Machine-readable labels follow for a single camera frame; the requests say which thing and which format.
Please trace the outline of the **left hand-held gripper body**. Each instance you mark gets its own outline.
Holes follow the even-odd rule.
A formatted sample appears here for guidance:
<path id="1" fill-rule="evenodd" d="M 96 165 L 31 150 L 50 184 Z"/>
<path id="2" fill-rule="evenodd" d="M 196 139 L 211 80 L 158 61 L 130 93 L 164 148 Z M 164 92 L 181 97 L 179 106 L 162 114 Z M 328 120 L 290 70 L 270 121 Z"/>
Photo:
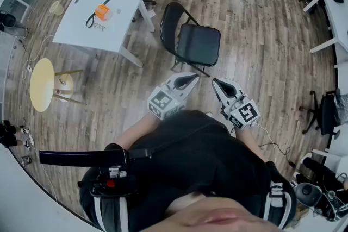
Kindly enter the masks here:
<path id="1" fill-rule="evenodd" d="M 157 86 L 147 100 L 148 110 L 160 120 L 184 109 L 187 99 L 183 98 L 168 84 Z"/>

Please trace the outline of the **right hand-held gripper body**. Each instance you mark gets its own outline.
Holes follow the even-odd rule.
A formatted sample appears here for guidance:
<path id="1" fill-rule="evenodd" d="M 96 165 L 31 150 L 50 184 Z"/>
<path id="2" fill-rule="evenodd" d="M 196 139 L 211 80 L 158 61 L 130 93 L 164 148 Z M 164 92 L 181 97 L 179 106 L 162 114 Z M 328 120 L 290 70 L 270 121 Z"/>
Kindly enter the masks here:
<path id="1" fill-rule="evenodd" d="M 227 120 L 240 130 L 255 125 L 260 117 L 254 100 L 250 99 L 245 93 L 233 101 L 227 101 L 226 104 L 222 106 L 223 114 Z"/>

